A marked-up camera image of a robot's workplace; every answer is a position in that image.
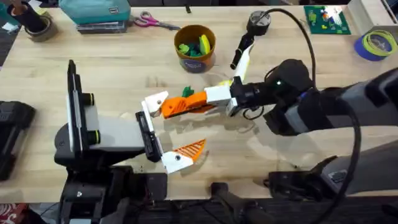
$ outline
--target orange object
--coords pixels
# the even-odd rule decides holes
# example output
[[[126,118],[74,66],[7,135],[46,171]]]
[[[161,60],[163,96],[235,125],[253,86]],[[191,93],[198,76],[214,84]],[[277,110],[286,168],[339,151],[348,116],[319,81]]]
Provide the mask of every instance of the orange object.
[[[206,103],[206,92],[195,93],[187,98],[175,97],[163,102],[161,110],[165,119],[184,113],[204,113],[215,106]]]
[[[199,158],[200,154],[203,152],[203,148],[205,147],[206,139],[202,139],[195,143],[182,146],[178,149],[174,149],[173,151],[179,153],[183,156],[187,156],[191,158],[194,162]]]

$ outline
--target red object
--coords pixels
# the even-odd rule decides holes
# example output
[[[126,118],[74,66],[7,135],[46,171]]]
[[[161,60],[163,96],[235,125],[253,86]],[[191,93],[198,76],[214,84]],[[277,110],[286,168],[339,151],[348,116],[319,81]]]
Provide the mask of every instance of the red object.
[[[20,224],[24,219],[23,211],[27,204],[0,204],[0,224]]]

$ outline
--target green toy piece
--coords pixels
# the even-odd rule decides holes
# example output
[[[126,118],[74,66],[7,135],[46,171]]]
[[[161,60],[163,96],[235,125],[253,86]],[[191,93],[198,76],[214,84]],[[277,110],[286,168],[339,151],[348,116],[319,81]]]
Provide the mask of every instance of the green toy piece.
[[[188,47],[189,47],[189,51],[185,55],[190,56],[190,57],[200,57],[200,56],[202,56],[202,54],[200,53],[198,44],[189,43]]]
[[[189,46],[187,46],[187,45],[185,45],[185,44],[180,44],[179,45],[179,47],[178,47],[180,50],[180,52],[181,53],[183,53],[183,54],[187,54],[187,52],[189,51]]]
[[[192,94],[194,94],[195,90],[191,90],[191,86],[186,86],[183,90],[182,90],[182,97],[188,97]]]

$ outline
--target cup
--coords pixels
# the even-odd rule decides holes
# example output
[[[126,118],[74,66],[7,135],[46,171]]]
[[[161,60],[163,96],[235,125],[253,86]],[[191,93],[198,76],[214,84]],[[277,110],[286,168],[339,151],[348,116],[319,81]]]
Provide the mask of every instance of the cup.
[[[179,51],[180,44],[199,43],[199,37],[207,36],[210,44],[210,51],[200,57],[190,57]],[[189,25],[180,29],[174,37],[174,48],[180,59],[180,65],[188,72],[202,73],[212,68],[215,62],[214,49],[216,37],[209,28],[201,25]]]

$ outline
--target blue tape roll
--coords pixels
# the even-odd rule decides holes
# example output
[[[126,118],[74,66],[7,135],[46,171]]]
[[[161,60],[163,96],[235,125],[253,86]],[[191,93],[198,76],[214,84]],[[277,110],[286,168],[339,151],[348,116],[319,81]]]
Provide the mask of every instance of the blue tape roll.
[[[363,35],[362,37],[360,37],[358,40],[356,40],[355,44],[354,44],[354,49],[359,54],[359,56],[361,56],[362,58],[365,58],[367,60],[373,61],[373,62],[377,62],[377,61],[385,59],[387,56],[375,55],[365,49],[365,47],[363,45],[363,41],[364,41],[363,39],[365,38],[365,36],[366,36],[366,34]],[[376,39],[377,41],[379,41],[380,43],[384,44],[386,51],[389,52],[392,50],[392,46],[387,39],[381,37],[380,35],[373,35],[373,38]]]

